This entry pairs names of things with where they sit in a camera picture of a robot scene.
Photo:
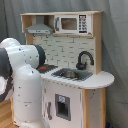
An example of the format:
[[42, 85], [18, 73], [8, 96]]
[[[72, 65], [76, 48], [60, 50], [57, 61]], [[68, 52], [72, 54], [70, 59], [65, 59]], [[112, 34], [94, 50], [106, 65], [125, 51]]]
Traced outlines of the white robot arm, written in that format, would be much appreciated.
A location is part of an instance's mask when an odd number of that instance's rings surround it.
[[45, 59], [39, 45], [21, 45], [14, 38], [0, 43], [0, 101], [13, 97], [19, 128], [49, 128], [42, 115], [42, 78], [37, 70]]

